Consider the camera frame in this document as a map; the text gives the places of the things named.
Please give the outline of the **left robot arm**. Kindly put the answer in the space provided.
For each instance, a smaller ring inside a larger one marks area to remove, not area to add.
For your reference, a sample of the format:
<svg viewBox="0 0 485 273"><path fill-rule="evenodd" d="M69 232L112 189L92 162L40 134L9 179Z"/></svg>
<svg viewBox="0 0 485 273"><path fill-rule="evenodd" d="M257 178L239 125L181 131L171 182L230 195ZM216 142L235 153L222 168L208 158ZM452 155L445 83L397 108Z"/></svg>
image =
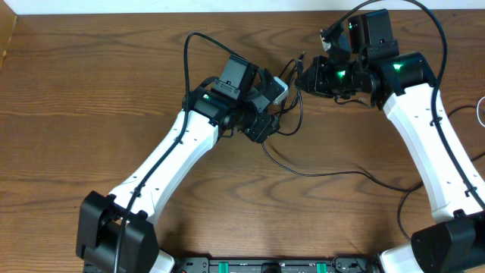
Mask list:
<svg viewBox="0 0 485 273"><path fill-rule="evenodd" d="M171 272L176 260L160 249L155 228L167 201L193 165L226 132L263 143L279 128L268 113L289 87L279 77L231 55L219 77L183 98L174 125L152 154L108 195L81 203L76 254L103 272Z"/></svg>

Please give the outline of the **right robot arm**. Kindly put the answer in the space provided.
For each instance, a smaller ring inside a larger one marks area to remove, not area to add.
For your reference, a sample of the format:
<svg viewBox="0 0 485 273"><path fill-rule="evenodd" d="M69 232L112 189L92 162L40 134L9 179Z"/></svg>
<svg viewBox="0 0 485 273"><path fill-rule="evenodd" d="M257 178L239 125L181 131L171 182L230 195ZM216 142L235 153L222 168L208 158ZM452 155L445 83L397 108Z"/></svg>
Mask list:
<svg viewBox="0 0 485 273"><path fill-rule="evenodd" d="M441 77L418 52L402 54L387 10L350 11L320 32L325 55L298 88L343 104L368 93L403 138L427 192L434 225L383 251L380 272L463 272L484 264L484 181L440 98Z"/></svg>

